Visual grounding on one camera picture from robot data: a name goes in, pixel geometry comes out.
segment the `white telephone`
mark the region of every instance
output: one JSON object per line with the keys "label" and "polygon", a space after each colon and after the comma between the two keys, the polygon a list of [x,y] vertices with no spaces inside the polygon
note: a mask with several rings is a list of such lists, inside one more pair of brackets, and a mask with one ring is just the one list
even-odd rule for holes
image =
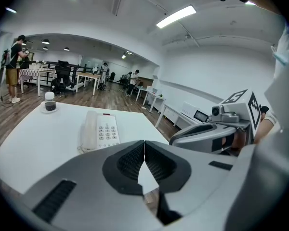
{"label": "white telephone", "polygon": [[115,115],[88,111],[79,153],[99,150],[117,144],[120,144],[120,139]]}

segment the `wooden floor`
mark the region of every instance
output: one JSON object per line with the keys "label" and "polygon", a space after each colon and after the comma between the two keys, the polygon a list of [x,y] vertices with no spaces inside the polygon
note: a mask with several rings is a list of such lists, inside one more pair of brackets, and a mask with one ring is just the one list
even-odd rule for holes
{"label": "wooden floor", "polygon": [[[139,98],[138,101],[136,101],[136,93],[131,97],[126,97],[123,90],[119,90],[122,90],[122,86],[119,86],[117,83],[108,82],[106,91],[98,90],[95,92],[95,95],[92,96],[93,87],[91,82],[85,88],[79,88],[78,93],[73,94],[72,92],[67,91],[66,98],[64,95],[62,95],[62,97],[57,95],[55,100],[61,103],[95,108],[141,112],[153,125],[156,124],[159,114],[155,109],[153,109],[151,113],[149,112],[148,107],[147,110],[142,109],[143,98]],[[7,103],[6,106],[11,107],[6,108],[0,103],[0,146],[17,124],[44,101],[44,94],[47,91],[49,91],[49,88],[41,87],[41,96],[39,97],[36,86],[30,85],[28,88],[24,88],[24,94],[21,94],[21,91],[18,88],[17,96],[21,98],[21,101],[13,106],[8,102],[9,96],[4,96],[3,103]],[[2,92],[7,94],[7,89],[4,89]],[[157,129],[167,140],[179,131],[178,128],[173,127],[173,124],[166,119],[161,120]]]}

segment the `ceiling light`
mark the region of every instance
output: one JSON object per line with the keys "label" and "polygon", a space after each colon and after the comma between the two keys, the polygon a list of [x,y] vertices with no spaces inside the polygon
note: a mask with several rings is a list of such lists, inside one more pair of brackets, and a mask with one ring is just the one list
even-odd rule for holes
{"label": "ceiling light", "polygon": [[255,5],[253,2],[250,2],[250,1],[246,2],[245,4],[247,4],[247,5]]}
{"label": "ceiling light", "polygon": [[43,44],[50,44],[48,39],[42,40],[42,43],[43,43]]}
{"label": "ceiling light", "polygon": [[10,8],[8,8],[8,7],[6,7],[5,9],[6,9],[7,11],[10,11],[10,12],[13,12],[13,13],[17,13],[16,10],[12,10],[12,9],[10,9]]}
{"label": "ceiling light", "polygon": [[168,16],[166,19],[164,19],[160,23],[158,23],[157,26],[159,28],[163,28],[172,22],[180,20],[181,18],[186,17],[186,16],[191,15],[191,14],[194,14],[194,13],[196,13],[196,10],[193,8],[192,5],[190,5],[184,9]]}

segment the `office chair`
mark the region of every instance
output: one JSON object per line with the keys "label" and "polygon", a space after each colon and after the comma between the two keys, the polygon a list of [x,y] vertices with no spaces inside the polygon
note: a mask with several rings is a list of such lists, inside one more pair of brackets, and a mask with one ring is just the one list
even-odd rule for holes
{"label": "office chair", "polygon": [[59,91],[62,91],[64,93],[64,96],[66,97],[66,87],[70,86],[72,84],[71,80],[69,79],[69,75],[71,73],[71,67],[68,67],[68,62],[62,62],[58,61],[59,65],[55,66],[56,74],[57,74],[57,80],[56,80],[56,86],[58,87]]}

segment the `white table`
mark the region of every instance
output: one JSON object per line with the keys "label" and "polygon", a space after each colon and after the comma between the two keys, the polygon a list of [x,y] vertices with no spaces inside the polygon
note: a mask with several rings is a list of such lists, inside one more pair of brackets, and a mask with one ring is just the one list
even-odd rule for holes
{"label": "white table", "polygon": [[151,96],[154,97],[154,100],[153,100],[153,103],[151,104],[151,109],[150,109],[149,112],[152,112],[152,109],[153,109],[153,107],[154,107],[154,104],[155,104],[155,102],[156,102],[156,99],[161,99],[161,100],[163,100],[163,103],[162,103],[162,105],[160,106],[160,107],[161,107],[161,110],[162,110],[162,109],[163,109],[163,106],[164,106],[164,104],[165,104],[166,99],[163,98],[163,97],[161,97],[161,96],[159,96],[159,95],[157,95],[157,94],[154,94],[153,92],[149,92],[149,91],[146,92],[146,96],[145,96],[145,98],[144,98],[143,106],[144,106],[144,104],[145,104],[145,101],[146,101],[148,95],[151,95]]}
{"label": "white table", "polygon": [[83,82],[83,87],[86,86],[86,78],[91,78],[91,79],[95,79],[95,82],[94,82],[94,88],[93,88],[93,96],[95,94],[95,88],[98,89],[98,86],[100,84],[100,79],[101,79],[101,76],[100,75],[94,75],[94,74],[90,74],[90,73],[80,73],[77,75],[77,83],[76,83],[76,92],[78,92],[78,84],[79,84],[79,76],[81,77],[85,77],[85,80]]}
{"label": "white table", "polygon": [[20,79],[20,86],[21,86],[21,93],[24,93],[24,84],[23,84],[23,76],[33,76],[37,77],[37,87],[38,87],[38,96],[40,97],[40,75],[42,73],[53,73],[55,74],[55,69],[52,68],[26,68],[21,69],[19,71],[19,79]]}
{"label": "white table", "polygon": [[146,91],[146,87],[141,87],[141,86],[136,86],[136,85],[135,87],[138,88],[138,93],[137,93],[137,98],[136,98],[136,101],[137,101],[141,91],[142,90]]}
{"label": "white table", "polygon": [[[57,103],[59,110],[44,114],[38,106],[10,133],[0,147],[0,179],[24,194],[35,182],[78,156],[81,128],[89,110],[116,115],[121,143],[151,140],[168,144],[143,113]],[[142,128],[139,132],[135,124]],[[138,179],[144,193],[158,184],[144,163]]]}
{"label": "white table", "polygon": [[191,118],[183,115],[181,112],[177,111],[176,109],[172,108],[171,106],[164,104],[164,107],[162,107],[161,111],[160,111],[160,115],[158,118],[158,121],[155,124],[155,127],[157,128],[159,126],[159,123],[164,115],[165,110],[170,109],[171,111],[175,112],[178,115],[178,118],[176,119],[176,121],[174,122],[173,126],[175,127],[175,125],[177,125],[177,122],[179,119],[182,119],[184,121],[186,121],[187,123],[189,123],[190,125],[195,125],[195,124],[199,124],[199,122],[196,122],[194,120],[192,120]]}

